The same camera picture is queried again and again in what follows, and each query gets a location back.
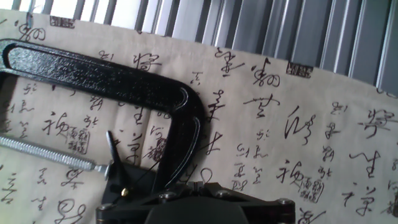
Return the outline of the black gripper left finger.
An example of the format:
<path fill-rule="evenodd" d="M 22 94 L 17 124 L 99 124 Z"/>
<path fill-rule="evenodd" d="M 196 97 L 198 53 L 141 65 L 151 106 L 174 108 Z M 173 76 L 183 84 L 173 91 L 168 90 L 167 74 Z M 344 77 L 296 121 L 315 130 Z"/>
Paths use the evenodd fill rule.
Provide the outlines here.
<path fill-rule="evenodd" d="M 195 182 L 177 183 L 136 201 L 102 204 L 96 208 L 96 224 L 145 223 L 153 209 L 192 196 L 194 191 Z"/>

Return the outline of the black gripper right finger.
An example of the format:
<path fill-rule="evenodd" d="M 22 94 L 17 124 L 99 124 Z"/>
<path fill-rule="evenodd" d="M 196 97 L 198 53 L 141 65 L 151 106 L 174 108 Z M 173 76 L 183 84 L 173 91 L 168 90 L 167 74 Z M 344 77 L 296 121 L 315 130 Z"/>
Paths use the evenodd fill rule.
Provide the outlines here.
<path fill-rule="evenodd" d="M 295 223 L 295 202 L 288 198 L 265 201 L 214 183 L 195 183 L 195 195 L 208 199 L 198 208 L 208 208 L 217 218 L 226 218 L 225 223 Z"/>

